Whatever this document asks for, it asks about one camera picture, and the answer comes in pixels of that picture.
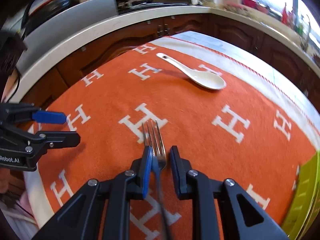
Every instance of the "human hand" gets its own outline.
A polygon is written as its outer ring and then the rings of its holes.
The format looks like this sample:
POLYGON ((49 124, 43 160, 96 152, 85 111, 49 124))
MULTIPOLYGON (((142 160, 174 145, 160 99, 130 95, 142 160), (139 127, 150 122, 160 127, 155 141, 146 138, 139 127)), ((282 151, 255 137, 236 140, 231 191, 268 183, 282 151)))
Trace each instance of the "human hand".
POLYGON ((0 168, 0 193, 5 193, 8 190, 10 178, 10 170, 0 168))

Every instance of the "red bottle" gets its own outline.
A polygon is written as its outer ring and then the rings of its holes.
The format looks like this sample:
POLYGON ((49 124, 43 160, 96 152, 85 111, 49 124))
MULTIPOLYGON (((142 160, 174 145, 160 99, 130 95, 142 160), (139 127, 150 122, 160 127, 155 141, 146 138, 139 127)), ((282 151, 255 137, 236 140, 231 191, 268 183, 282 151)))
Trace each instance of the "red bottle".
POLYGON ((282 10, 282 19, 281 22, 283 24, 287 24, 288 22, 288 14, 287 14, 287 3, 285 3, 284 8, 282 10))

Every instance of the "white ceramic spoon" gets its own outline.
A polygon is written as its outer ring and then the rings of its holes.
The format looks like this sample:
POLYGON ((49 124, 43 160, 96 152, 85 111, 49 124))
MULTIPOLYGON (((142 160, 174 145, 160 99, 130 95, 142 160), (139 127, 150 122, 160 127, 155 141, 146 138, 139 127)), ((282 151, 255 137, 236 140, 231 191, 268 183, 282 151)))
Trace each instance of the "white ceramic spoon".
POLYGON ((215 90, 223 89, 227 86, 223 78, 212 72, 193 70, 164 53, 157 53, 157 56, 174 65, 176 68, 180 69, 183 73, 185 73, 189 78, 191 78, 200 86, 215 90))

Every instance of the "spoon handle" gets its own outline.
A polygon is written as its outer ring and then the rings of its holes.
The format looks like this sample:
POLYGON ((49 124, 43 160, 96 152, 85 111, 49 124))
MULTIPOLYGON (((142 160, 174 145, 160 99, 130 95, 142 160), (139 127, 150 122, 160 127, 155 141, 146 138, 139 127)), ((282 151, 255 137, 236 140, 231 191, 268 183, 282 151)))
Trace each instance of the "spoon handle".
POLYGON ((162 58, 163 60, 165 60, 166 62, 174 65, 176 68, 180 69, 183 73, 185 73, 188 77, 190 77, 191 79, 193 79, 193 76, 191 74, 191 72, 193 72, 194 70, 187 67, 186 65, 183 65, 181 62, 179 62, 178 60, 175 60, 172 57, 169 57, 168 55, 164 54, 164 53, 157 53, 156 54, 159 58, 162 58))

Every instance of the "green object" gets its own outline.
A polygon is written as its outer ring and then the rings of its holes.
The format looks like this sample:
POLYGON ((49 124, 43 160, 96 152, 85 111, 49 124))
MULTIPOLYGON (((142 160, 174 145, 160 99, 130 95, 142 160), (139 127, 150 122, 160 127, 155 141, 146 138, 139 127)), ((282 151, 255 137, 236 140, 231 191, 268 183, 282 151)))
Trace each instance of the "green object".
POLYGON ((318 150, 300 169, 296 193, 281 226, 290 240, 300 239, 319 213, 319 158, 318 150))

